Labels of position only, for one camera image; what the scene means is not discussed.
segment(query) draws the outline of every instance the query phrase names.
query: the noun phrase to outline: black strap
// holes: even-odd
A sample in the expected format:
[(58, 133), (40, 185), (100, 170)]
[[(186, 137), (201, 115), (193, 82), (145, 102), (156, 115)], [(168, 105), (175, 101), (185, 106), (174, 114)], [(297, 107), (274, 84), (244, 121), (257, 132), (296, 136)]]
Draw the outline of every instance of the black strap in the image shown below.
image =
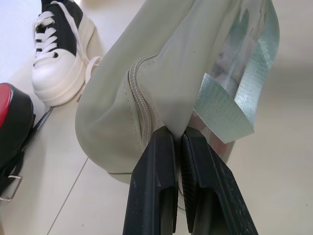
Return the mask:
[(0, 169), (0, 195), (6, 188), (13, 183), (14, 178), (9, 178), (10, 175), (18, 176), (24, 162), (24, 152), (19, 152), (16, 157), (10, 160), (2, 169)]

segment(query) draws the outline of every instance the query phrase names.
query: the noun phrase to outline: zipper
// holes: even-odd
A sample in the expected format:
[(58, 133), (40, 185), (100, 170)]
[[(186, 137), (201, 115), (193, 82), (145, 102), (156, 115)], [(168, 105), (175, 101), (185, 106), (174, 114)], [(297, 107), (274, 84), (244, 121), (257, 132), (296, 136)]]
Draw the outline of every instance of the zipper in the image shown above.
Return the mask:
[(140, 89), (138, 88), (136, 77), (137, 77), (139, 67), (142, 65), (142, 63), (156, 56), (157, 55), (148, 55), (136, 61), (132, 65), (128, 74), (128, 81), (129, 81), (129, 84), (130, 84), (130, 87), (131, 87), (131, 90), (135, 99), (137, 111), (138, 111), (139, 124), (140, 124), (140, 129), (141, 129), (141, 140), (144, 146), (148, 145), (150, 138), (152, 136), (154, 118), (152, 116), (148, 102), (143, 97)]

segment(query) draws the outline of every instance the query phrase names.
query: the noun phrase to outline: white shoelace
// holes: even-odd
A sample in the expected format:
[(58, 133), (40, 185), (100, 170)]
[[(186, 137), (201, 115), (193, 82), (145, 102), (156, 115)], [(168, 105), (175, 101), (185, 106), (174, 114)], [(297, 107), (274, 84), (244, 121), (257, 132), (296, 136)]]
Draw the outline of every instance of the white shoelace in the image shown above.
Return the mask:
[[(88, 59), (87, 52), (86, 50), (83, 49), (82, 44), (80, 42), (79, 33), (76, 27), (74, 18), (69, 14), (67, 8), (63, 5), (63, 3), (58, 2), (58, 1), (53, 1), (51, 2), (51, 4), (57, 4), (62, 9), (65, 15), (65, 18), (68, 21), (69, 26), (76, 38), (77, 45), (78, 45), (77, 50), (87, 65), (86, 74), (85, 74), (86, 83), (87, 83), (90, 79), (92, 67), (97, 66), (100, 63), (102, 58), (100, 56), (96, 56), (96, 57), (93, 57), (91, 60)], [(52, 36), (56, 32), (56, 29), (49, 27), (45, 30), (44, 33), (36, 32), (36, 28), (40, 25), (47, 26), (49, 24), (55, 23), (55, 21), (52, 19), (52, 16), (54, 16), (52, 12), (45, 11), (42, 14), (40, 14), (40, 16), (34, 21), (33, 34), (34, 34), (34, 40), (36, 41), (35, 47), (36, 49), (39, 49), (39, 51), (36, 52), (36, 58), (34, 60), (34, 67), (36, 67), (36, 64), (39, 61), (45, 58), (52, 58), (55, 56), (55, 52), (51, 50), (57, 47), (57, 44), (55, 42), (55, 40), (57, 40), (57, 37)]]

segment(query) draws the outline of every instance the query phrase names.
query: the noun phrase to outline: floor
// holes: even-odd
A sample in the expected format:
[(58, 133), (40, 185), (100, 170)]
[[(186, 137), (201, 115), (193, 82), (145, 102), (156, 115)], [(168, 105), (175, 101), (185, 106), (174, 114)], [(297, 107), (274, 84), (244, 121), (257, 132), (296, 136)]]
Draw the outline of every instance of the floor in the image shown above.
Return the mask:
[[(144, 0), (78, 2), (97, 26), (88, 48), (93, 56), (110, 49)], [(259, 234), (310, 235), (313, 46), (308, 39), (313, 33), (304, 29), (311, 28), (305, 23), (313, 4), (273, 3), (281, 28), (279, 52), (260, 99), (255, 134), (236, 142), (228, 166)], [(9, 81), (30, 94), (38, 117), (46, 107), (33, 94), (30, 76), (32, 22), (39, 13), (38, 0), (10, 0), (0, 6), (0, 30), (5, 32), (0, 38), (0, 82)], [(56, 108), (27, 149), (16, 197), (0, 202), (5, 235), (122, 234), (129, 187), (81, 150), (74, 131), (76, 107), (74, 99)], [(188, 234), (181, 210), (177, 234)]]

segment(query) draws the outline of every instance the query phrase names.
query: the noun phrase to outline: white sneaker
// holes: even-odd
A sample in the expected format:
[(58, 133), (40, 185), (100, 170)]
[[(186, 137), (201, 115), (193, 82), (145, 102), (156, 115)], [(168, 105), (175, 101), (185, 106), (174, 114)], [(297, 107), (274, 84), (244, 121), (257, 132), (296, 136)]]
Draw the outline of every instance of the white sneaker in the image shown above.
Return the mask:
[(70, 101), (86, 80), (88, 42), (93, 22), (71, 0), (43, 2), (43, 12), (34, 22), (36, 58), (32, 74), (34, 92), (48, 106)]

